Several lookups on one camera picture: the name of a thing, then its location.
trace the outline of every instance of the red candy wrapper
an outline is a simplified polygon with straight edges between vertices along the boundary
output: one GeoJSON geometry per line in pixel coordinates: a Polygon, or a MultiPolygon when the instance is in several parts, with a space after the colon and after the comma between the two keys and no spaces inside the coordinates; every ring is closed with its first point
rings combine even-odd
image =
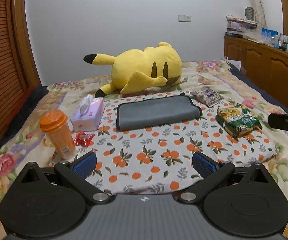
{"type": "Polygon", "coordinates": [[[79,132],[74,139],[74,143],[76,146],[80,145],[83,147],[88,147],[91,144],[91,141],[94,136],[95,134],[93,133],[86,134],[84,132],[79,132]]]}

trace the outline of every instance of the yellow plush toy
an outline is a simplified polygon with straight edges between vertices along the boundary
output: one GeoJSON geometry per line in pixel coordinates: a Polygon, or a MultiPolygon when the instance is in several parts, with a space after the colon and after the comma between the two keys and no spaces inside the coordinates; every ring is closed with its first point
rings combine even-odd
{"type": "Polygon", "coordinates": [[[84,61],[94,65],[112,65],[112,82],[97,90],[95,97],[104,97],[116,89],[132,94],[146,88],[173,85],[180,82],[182,61],[175,49],[166,42],[144,51],[130,49],[117,57],[90,54],[84,61]]]}

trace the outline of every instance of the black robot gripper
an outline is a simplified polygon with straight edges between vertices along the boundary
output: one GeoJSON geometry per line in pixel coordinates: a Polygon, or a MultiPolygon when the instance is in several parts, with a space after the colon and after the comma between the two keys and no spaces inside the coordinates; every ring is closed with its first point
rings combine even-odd
{"type": "Polygon", "coordinates": [[[0,204],[5,240],[284,239],[288,201],[262,164],[236,168],[200,152],[192,163],[204,179],[177,201],[106,194],[85,181],[96,166],[91,152],[53,168],[28,163],[0,204]]]}

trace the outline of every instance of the curtain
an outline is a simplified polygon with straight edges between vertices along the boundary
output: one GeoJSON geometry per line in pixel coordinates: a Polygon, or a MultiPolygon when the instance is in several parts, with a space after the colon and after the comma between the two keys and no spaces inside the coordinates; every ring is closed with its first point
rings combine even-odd
{"type": "Polygon", "coordinates": [[[262,0],[252,0],[252,3],[258,28],[267,28],[262,0]]]}

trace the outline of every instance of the green snack package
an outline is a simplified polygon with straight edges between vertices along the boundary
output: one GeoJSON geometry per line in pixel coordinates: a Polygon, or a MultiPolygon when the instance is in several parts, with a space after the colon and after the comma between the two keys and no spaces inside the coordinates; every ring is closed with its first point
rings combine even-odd
{"type": "Polygon", "coordinates": [[[260,121],[241,104],[235,107],[217,109],[217,122],[234,138],[251,132],[254,128],[262,130],[260,121]]]}

